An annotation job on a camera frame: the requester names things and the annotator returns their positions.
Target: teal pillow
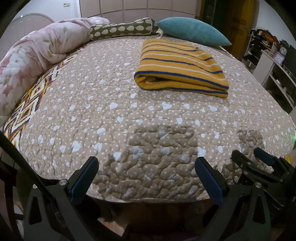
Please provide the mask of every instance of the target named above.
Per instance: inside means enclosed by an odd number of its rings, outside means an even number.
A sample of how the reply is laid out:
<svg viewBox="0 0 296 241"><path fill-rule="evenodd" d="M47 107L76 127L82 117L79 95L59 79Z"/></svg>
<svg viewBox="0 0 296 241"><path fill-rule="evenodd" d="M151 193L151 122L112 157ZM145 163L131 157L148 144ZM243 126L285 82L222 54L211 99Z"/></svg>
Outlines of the teal pillow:
<svg viewBox="0 0 296 241"><path fill-rule="evenodd" d="M191 42L214 46L231 45L228 39L217 29L197 19L165 18L159 21L157 25L164 33Z"/></svg>

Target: yellow striped cloth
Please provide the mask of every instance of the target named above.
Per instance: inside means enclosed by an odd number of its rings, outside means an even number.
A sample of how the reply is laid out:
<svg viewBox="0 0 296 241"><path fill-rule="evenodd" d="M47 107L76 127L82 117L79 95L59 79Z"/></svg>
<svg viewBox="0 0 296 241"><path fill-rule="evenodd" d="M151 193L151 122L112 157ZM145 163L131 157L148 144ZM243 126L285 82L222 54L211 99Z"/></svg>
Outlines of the yellow striped cloth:
<svg viewBox="0 0 296 241"><path fill-rule="evenodd" d="M135 81L144 90L199 92L227 98L229 84L213 57L184 42L143 43Z"/></svg>

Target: green patterned bolster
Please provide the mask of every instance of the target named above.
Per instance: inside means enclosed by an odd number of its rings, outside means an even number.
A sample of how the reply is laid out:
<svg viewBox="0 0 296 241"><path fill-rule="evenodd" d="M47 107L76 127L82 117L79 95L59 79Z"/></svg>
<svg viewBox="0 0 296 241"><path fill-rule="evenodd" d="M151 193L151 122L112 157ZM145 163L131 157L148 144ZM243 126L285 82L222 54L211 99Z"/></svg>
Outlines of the green patterned bolster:
<svg viewBox="0 0 296 241"><path fill-rule="evenodd" d="M157 23L152 18L142 18L132 23L102 23L91 26L90 38L98 40L127 35L152 35L157 30Z"/></svg>

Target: door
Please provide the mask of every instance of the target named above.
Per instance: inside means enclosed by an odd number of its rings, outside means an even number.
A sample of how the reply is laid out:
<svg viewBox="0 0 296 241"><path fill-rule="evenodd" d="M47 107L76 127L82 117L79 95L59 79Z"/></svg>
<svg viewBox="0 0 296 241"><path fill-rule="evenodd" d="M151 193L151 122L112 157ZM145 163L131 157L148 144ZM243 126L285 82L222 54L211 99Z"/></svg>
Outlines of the door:
<svg viewBox="0 0 296 241"><path fill-rule="evenodd" d="M232 43L226 46L235 58L244 54L245 43L253 20L254 0L230 0L223 34Z"/></svg>

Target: clock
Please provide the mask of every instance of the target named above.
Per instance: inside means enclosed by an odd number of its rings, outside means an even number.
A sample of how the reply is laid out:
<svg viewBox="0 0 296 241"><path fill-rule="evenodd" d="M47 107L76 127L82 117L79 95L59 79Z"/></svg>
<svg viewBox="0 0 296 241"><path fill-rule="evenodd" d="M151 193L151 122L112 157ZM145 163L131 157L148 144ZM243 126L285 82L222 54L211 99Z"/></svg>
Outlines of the clock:
<svg viewBox="0 0 296 241"><path fill-rule="evenodd" d="M283 55L281 55L278 51L276 51L276 53L274 54L274 60L276 62L279 63L279 65L282 64L282 62L284 61L285 57Z"/></svg>
<svg viewBox="0 0 296 241"><path fill-rule="evenodd" d="M281 55L286 56L288 48L289 44L285 40L280 41L279 52Z"/></svg>

